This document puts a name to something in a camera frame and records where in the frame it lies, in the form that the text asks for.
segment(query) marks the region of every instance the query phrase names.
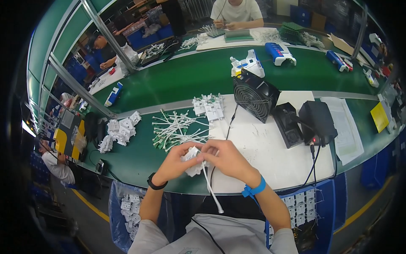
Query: black shirt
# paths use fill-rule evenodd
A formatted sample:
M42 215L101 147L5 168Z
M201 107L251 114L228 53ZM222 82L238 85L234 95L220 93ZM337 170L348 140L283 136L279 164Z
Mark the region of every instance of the black shirt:
M123 35L114 35L114 38L116 39L120 47L123 47L127 43L127 40ZM100 53L105 62L117 55L109 43L107 43L106 46L101 49Z

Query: fan grille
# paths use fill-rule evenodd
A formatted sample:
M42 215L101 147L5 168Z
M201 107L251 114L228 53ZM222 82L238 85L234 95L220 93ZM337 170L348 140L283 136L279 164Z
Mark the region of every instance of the fan grille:
M255 90L246 85L236 85L234 87L234 99L250 114L262 122L266 121L269 114L269 100L264 100Z

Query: blue plastic bag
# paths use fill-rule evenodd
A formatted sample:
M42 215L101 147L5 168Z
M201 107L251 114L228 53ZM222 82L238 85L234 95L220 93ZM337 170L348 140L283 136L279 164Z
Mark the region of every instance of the blue plastic bag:
M126 185L114 180L111 184L110 198L108 201L108 216L110 218L110 230L113 242L125 253L131 247L132 241L129 233L125 228L125 218L121 214L121 199L124 195L133 194L144 197L146 189ZM158 227L171 242L174 233L172 206L170 202L170 195L164 193L162 197L161 209L158 217Z

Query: yellow and black machine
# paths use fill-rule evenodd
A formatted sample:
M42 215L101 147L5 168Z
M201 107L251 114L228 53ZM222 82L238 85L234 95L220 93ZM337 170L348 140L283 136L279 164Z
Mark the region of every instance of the yellow and black machine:
M54 133L55 149L65 155L79 160L80 146L84 137L84 121L80 116L67 110Z

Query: stack of green circuit boards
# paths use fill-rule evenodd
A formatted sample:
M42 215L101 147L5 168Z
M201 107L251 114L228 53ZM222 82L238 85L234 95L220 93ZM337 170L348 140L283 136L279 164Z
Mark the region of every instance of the stack of green circuit boards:
M303 27L299 26L293 22L283 22L282 27L279 29L279 35L283 41L293 43L293 44L302 44L300 38L300 32L303 31Z

